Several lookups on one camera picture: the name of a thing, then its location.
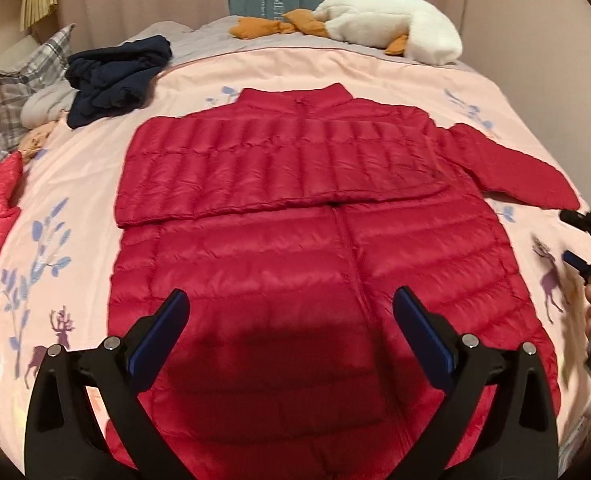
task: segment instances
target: purple deer print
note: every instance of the purple deer print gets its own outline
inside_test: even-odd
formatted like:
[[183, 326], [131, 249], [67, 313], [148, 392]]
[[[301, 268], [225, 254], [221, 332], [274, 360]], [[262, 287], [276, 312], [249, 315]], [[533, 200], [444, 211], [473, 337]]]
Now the purple deer print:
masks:
[[[70, 343], [67, 333], [72, 332], [74, 330], [74, 326], [73, 320], [70, 318], [70, 313], [66, 312], [66, 305], [62, 306], [62, 310], [57, 313], [57, 318], [55, 320], [54, 316], [55, 311], [51, 310], [51, 329], [53, 329], [53, 331], [57, 334], [57, 342], [68, 350], [70, 349]], [[26, 384], [27, 389], [29, 389], [29, 372], [33, 370], [33, 377], [36, 377], [37, 371], [40, 368], [40, 364], [42, 364], [42, 359], [44, 359], [44, 356], [46, 355], [46, 349], [47, 347], [42, 345], [33, 347], [33, 356], [31, 357], [31, 362], [29, 362], [28, 366], [26, 367], [26, 373], [24, 374], [24, 384]]]
[[540, 280], [540, 286], [544, 291], [544, 306], [546, 307], [546, 317], [549, 319], [549, 323], [553, 324], [553, 320], [551, 319], [551, 315], [549, 314], [549, 302], [551, 302], [553, 306], [558, 309], [558, 312], [564, 312], [553, 299], [553, 291], [556, 288], [562, 291], [560, 275], [558, 273], [558, 268], [555, 266], [555, 256], [551, 254], [551, 249], [544, 245], [537, 238], [533, 239], [533, 252], [537, 254], [539, 257], [549, 261], [549, 263], [551, 264], [551, 269]]

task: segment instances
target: jacket sleeve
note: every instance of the jacket sleeve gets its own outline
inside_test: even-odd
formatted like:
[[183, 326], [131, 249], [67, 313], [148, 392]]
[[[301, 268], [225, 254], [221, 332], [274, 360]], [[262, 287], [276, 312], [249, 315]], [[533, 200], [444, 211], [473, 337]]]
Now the jacket sleeve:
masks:
[[468, 124], [439, 130], [440, 155], [463, 168], [482, 191], [543, 209], [579, 209], [566, 177], [546, 162], [501, 146]]

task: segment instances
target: metal screw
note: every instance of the metal screw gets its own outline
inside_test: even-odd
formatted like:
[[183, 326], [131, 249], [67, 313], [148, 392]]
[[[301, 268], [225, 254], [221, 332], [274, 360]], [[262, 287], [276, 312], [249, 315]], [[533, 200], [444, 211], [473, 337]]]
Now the metal screw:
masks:
[[473, 334], [464, 334], [462, 336], [462, 342], [464, 343], [464, 346], [469, 348], [475, 348], [480, 344], [480, 340]]
[[526, 342], [522, 345], [522, 350], [525, 351], [528, 355], [535, 355], [537, 353], [537, 348], [531, 342]]
[[62, 351], [62, 346], [55, 344], [55, 345], [49, 346], [49, 349], [46, 351], [46, 353], [49, 355], [49, 357], [55, 357], [56, 355], [59, 355], [61, 351]]
[[112, 335], [111, 337], [104, 339], [104, 348], [107, 350], [115, 350], [118, 346], [120, 346], [120, 343], [120, 338]]

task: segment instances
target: blue gripper pad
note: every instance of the blue gripper pad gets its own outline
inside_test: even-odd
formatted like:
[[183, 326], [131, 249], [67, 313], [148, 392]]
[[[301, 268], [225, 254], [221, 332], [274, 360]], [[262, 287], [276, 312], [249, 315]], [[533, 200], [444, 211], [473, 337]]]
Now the blue gripper pad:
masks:
[[418, 359], [431, 386], [453, 389], [455, 356], [432, 326], [427, 311], [411, 290], [400, 287], [393, 295], [393, 317]]
[[589, 266], [585, 260], [580, 258], [577, 254], [572, 253], [571, 251], [564, 251], [562, 254], [562, 260], [576, 269], [580, 274], [583, 274], [587, 267]]
[[188, 322], [189, 312], [188, 296], [176, 288], [157, 312], [150, 316], [151, 326], [127, 363], [131, 390], [145, 392], [153, 386]]

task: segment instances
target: folded dark cloth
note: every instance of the folded dark cloth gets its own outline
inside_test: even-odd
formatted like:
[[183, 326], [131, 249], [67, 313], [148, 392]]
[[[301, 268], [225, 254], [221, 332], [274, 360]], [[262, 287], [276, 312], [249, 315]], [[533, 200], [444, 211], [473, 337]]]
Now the folded dark cloth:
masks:
[[73, 54], [66, 78], [79, 92], [67, 124], [79, 128], [142, 107], [150, 81], [164, 69], [171, 55], [170, 43], [160, 35]]

